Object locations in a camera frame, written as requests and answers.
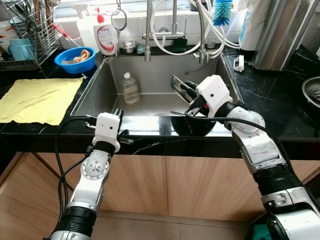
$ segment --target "dish soap bottle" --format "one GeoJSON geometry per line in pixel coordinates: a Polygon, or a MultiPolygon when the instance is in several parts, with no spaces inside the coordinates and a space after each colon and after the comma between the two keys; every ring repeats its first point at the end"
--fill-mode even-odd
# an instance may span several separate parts
{"type": "Polygon", "coordinates": [[[116,52],[117,32],[110,19],[105,21],[104,16],[100,14],[99,7],[96,10],[98,11],[98,24],[93,26],[96,43],[103,55],[114,55],[116,52]]]}
{"type": "Polygon", "coordinates": [[[124,74],[122,82],[124,101],[127,104],[133,104],[140,100],[137,81],[130,76],[129,72],[124,74]]]}
{"type": "Polygon", "coordinates": [[[84,46],[93,48],[98,53],[99,48],[95,40],[94,30],[92,28],[94,23],[91,19],[88,7],[89,5],[87,3],[75,3],[72,8],[77,11],[79,16],[76,26],[79,30],[84,46]]]}

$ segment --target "wooden cabinet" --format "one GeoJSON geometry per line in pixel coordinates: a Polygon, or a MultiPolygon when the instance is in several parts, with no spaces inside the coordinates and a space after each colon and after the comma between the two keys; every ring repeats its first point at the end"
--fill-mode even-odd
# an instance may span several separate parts
{"type": "Polygon", "coordinates": [[[24,153],[0,187],[0,239],[42,239],[59,215],[58,178],[24,153]]]}
{"type": "MultiPolygon", "coordinates": [[[[264,212],[260,193],[242,159],[167,156],[169,215],[248,222],[264,212]]],[[[303,181],[319,161],[295,160],[303,181]]]]}
{"type": "MultiPolygon", "coordinates": [[[[57,173],[54,153],[38,155],[57,173]]],[[[64,169],[83,158],[82,154],[60,154],[64,169]]],[[[80,166],[68,173],[74,188],[80,179],[80,166]]],[[[104,185],[102,210],[168,214],[167,172],[165,156],[115,155],[110,175],[104,185]]]]}
{"type": "MultiPolygon", "coordinates": [[[[54,153],[38,155],[59,172],[54,153]]],[[[67,169],[84,156],[60,157],[67,169]]],[[[302,181],[320,169],[319,161],[294,160],[292,165],[302,181]]],[[[80,166],[67,176],[72,188],[79,179],[80,166]]],[[[104,190],[102,210],[243,222],[265,211],[242,159],[115,155],[104,190]]]]}

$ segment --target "blue brush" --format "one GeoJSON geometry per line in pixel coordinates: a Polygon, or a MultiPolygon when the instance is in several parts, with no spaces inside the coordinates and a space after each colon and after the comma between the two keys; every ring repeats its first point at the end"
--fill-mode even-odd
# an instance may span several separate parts
{"type": "Polygon", "coordinates": [[[232,0],[216,0],[214,5],[213,25],[228,25],[231,17],[232,0]]]}

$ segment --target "metal bowl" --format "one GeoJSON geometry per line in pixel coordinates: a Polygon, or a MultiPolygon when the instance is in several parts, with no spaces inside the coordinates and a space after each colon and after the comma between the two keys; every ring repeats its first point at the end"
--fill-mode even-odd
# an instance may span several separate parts
{"type": "Polygon", "coordinates": [[[311,105],[320,109],[320,76],[305,80],[302,84],[302,92],[311,105]]]}
{"type": "Polygon", "coordinates": [[[120,48],[125,54],[132,54],[138,43],[133,40],[126,40],[120,43],[120,48]]]}

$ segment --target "black countertop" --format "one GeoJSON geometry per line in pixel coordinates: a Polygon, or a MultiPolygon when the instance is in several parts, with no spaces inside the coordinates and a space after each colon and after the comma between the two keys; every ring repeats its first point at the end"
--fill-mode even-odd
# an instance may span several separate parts
{"type": "MultiPolygon", "coordinates": [[[[224,54],[232,68],[239,51],[229,48],[224,54]]],[[[80,77],[54,66],[53,59],[54,56],[50,57],[42,66],[49,78],[80,77]]],[[[97,65],[101,61],[102,56],[98,54],[97,65]]],[[[62,122],[72,118],[70,113],[96,69],[84,73],[87,79],[77,91],[62,122]]],[[[0,98],[17,79],[44,78],[39,70],[0,74],[0,98]]],[[[291,159],[320,160],[320,111],[310,106],[301,92],[304,80],[320,75],[320,62],[313,55],[302,47],[284,72],[257,72],[246,63],[244,72],[232,71],[232,74],[247,108],[264,117],[267,128],[280,138],[291,159]]],[[[128,137],[135,141],[132,145],[122,144],[120,154],[241,157],[238,144],[221,126],[216,125],[206,136],[192,136],[184,131],[184,124],[182,116],[125,116],[122,128],[128,129],[128,137]]],[[[57,126],[48,124],[11,122],[0,124],[0,139],[19,152],[54,152],[57,130],[57,126]]],[[[83,122],[72,122],[61,135],[59,151],[84,153],[92,137],[93,131],[85,128],[83,122]]]]}

